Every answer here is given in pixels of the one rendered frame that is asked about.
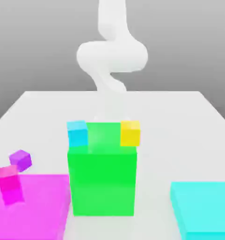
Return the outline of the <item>small yellow cube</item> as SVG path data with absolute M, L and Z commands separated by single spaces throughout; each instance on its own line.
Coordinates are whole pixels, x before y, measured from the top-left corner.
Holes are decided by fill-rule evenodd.
M 121 121 L 121 146 L 140 145 L 140 123 L 138 120 Z

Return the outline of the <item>small blue cube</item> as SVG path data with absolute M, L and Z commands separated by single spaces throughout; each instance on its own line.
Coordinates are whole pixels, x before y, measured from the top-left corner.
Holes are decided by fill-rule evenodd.
M 88 145 L 88 128 L 84 120 L 70 121 L 66 123 L 69 139 L 69 147 Z

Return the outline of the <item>small purple cube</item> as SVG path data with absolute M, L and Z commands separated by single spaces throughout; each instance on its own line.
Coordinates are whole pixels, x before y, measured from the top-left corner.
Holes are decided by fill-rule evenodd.
M 9 156 L 11 165 L 16 165 L 19 172 L 23 172 L 32 166 L 31 155 L 24 151 L 18 150 Z

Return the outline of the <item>small pink cube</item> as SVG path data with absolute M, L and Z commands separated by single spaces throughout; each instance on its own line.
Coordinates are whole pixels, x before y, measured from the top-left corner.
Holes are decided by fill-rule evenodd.
M 0 168 L 0 191 L 5 205 L 24 202 L 17 165 Z

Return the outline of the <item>large green box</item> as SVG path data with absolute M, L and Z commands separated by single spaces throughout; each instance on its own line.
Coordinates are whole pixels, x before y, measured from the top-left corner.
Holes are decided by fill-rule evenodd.
M 74 216 L 133 216 L 137 148 L 121 146 L 119 122 L 86 122 L 88 145 L 67 153 Z

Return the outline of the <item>large magenta box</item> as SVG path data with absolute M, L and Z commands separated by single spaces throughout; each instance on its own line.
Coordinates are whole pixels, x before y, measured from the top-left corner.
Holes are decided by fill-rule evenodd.
M 21 174 L 22 201 L 0 191 L 0 240 L 63 240 L 71 202 L 67 174 Z

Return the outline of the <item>large cyan box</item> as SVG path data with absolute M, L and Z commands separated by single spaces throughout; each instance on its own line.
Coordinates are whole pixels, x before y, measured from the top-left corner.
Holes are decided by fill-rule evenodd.
M 172 182 L 181 240 L 225 240 L 225 182 Z

